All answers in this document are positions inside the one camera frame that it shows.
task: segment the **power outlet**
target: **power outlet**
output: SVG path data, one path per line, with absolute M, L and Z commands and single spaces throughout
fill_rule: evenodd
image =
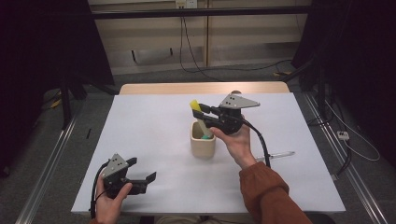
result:
M 186 8 L 198 8 L 197 0 L 186 0 Z
M 349 134 L 347 132 L 337 132 L 337 137 L 339 140 L 349 140 Z
M 187 0 L 176 0 L 176 8 L 187 8 Z

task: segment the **hand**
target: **hand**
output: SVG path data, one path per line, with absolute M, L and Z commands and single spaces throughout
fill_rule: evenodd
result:
M 108 198 L 105 192 L 103 178 L 99 175 L 96 184 L 96 197 L 102 195 L 96 200 L 96 221 L 103 224 L 115 224 L 120 216 L 122 201 L 128 196 L 132 184 L 128 183 L 122 187 L 119 195 L 115 199 Z
M 222 130 L 212 127 L 210 131 L 221 139 L 228 148 L 235 162 L 242 168 L 248 168 L 256 163 L 250 151 L 250 128 L 245 124 L 237 133 L 226 135 Z

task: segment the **beige cup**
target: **beige cup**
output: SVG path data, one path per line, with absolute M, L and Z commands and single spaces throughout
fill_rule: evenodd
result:
M 215 154 L 216 136 L 212 135 L 210 139 L 201 139 L 203 135 L 199 123 L 195 121 L 190 129 L 191 152 L 194 157 L 210 159 Z

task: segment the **gray carpet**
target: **gray carpet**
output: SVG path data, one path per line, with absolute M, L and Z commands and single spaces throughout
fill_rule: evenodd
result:
M 254 69 L 264 67 L 265 65 L 228 66 L 227 69 Z M 277 70 L 290 71 L 292 67 L 289 63 L 280 63 L 277 68 L 276 66 L 272 66 L 268 69 L 254 71 L 215 70 L 205 71 L 205 75 L 222 81 L 269 81 L 279 80 L 279 77 L 273 76 L 273 72 Z M 115 76 L 116 86 L 110 88 L 119 90 L 126 83 L 192 81 L 215 80 L 205 77 L 201 73 L 186 73 L 182 70 L 176 70 Z M 314 115 L 304 98 L 304 94 L 298 87 L 297 78 L 288 84 L 290 90 L 296 96 L 305 119 L 312 119 Z M 92 153 L 95 150 L 100 133 L 106 122 L 106 115 L 111 107 L 113 97 L 91 86 L 87 86 L 86 91 L 89 94 L 85 101 L 77 102 L 76 100 L 71 100 L 73 107 L 83 103 L 82 111 L 53 177 L 49 182 L 49 187 L 35 213 L 33 223 L 88 223 L 90 220 L 88 217 L 72 214 L 70 210 L 77 196 L 80 181 L 82 181 L 85 175 Z M 49 98 L 51 95 L 53 95 L 53 92 L 49 92 L 44 98 Z M 347 111 L 343 110 L 343 112 L 348 124 L 356 127 L 353 118 Z M 1 223 L 15 223 L 17 220 L 21 209 L 32 191 L 33 185 L 39 178 L 58 140 L 63 122 L 62 115 L 61 106 L 55 109 L 43 110 L 25 149 L 11 167 L 11 176 L 0 179 Z M 334 129 L 337 129 L 338 124 L 335 119 L 331 121 L 331 124 Z M 340 167 L 340 163 L 332 152 L 323 132 L 319 126 L 312 126 L 310 130 L 328 166 L 329 172 L 331 174 L 336 173 Z M 352 133 L 350 135 L 352 146 L 360 150 L 365 150 L 370 155 L 372 152 L 370 147 Z M 374 194 L 388 222 L 396 223 L 396 215 L 394 213 L 396 211 L 395 169 L 383 159 L 371 162 L 354 156 L 352 163 Z M 335 185 L 346 206 L 345 213 L 331 215 L 336 223 L 373 223 L 345 174 L 340 175 L 340 178 L 335 181 Z M 137 217 L 123 217 L 119 223 L 136 223 L 137 220 Z

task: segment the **white wire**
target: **white wire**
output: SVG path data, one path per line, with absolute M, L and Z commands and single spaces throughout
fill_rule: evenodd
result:
M 361 155 L 359 152 L 357 152 L 357 151 L 356 151 L 355 149 L 353 149 L 352 147 L 350 147 L 350 146 L 347 144 L 347 142 L 344 140 L 344 142 L 346 143 L 346 146 L 349 147 L 353 152 L 355 152 L 356 154 L 358 154 L 359 156 L 363 157 L 364 159 L 366 159 L 366 160 L 368 160 L 368 161 L 379 161 L 379 159 L 381 158 L 381 155 L 379 154 L 378 149 L 376 149 L 376 147 L 373 146 L 373 145 L 372 145 L 368 140 L 366 140 L 363 136 L 361 136 L 361 135 L 358 134 L 355 130 L 353 130 L 351 127 L 349 127 L 347 124 L 345 124 L 345 123 L 343 122 L 343 120 L 340 119 L 340 117 L 338 117 L 337 113 L 335 113 L 335 111 L 332 109 L 332 107 L 329 105 L 329 103 L 327 103 L 327 101 L 325 101 L 325 102 L 326 102 L 326 105 L 327 105 L 327 106 L 330 108 L 330 110 L 332 111 L 332 113 L 338 118 L 338 120 L 340 120 L 350 131 L 352 131 L 353 133 L 357 134 L 358 137 L 360 137 L 360 138 L 363 139 L 368 145 L 370 145 L 370 147 L 372 147 L 372 148 L 375 150 L 375 152 L 376 152 L 376 154 L 378 155 L 378 157 L 377 157 L 376 159 L 367 158 L 367 157 Z

